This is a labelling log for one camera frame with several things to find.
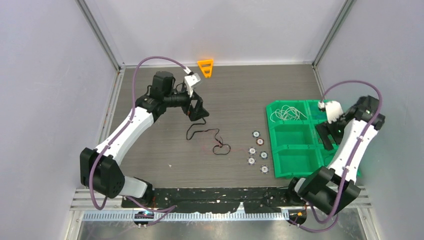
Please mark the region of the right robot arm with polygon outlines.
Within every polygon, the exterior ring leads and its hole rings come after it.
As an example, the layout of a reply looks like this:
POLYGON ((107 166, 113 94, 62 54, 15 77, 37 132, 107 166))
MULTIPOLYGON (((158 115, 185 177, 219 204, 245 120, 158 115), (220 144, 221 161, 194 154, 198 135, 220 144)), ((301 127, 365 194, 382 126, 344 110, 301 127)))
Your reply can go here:
POLYGON ((336 215, 353 202, 361 190, 356 186, 357 171, 371 140, 385 123, 381 102, 361 96, 343 111, 335 100, 319 101, 317 107, 326 120, 315 126, 327 151, 338 146, 328 166, 321 166, 306 177, 293 178, 285 192, 291 205, 308 203, 325 214, 336 215))

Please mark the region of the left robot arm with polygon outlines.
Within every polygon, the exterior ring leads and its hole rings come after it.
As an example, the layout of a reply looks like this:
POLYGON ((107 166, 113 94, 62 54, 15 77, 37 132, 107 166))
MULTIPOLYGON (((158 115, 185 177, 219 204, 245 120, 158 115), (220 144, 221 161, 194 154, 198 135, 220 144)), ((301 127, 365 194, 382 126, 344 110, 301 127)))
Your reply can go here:
POLYGON ((200 82, 200 76, 190 72, 184 77, 181 90, 177 90, 172 73, 156 72, 149 92, 134 101, 135 108, 118 128, 95 148, 85 148, 81 152, 81 183, 108 198, 130 196, 141 207, 148 207, 154 199, 149 190, 151 184, 125 176, 120 165, 135 141, 168 108, 180 107, 192 122, 209 116, 202 98, 194 91, 200 82))

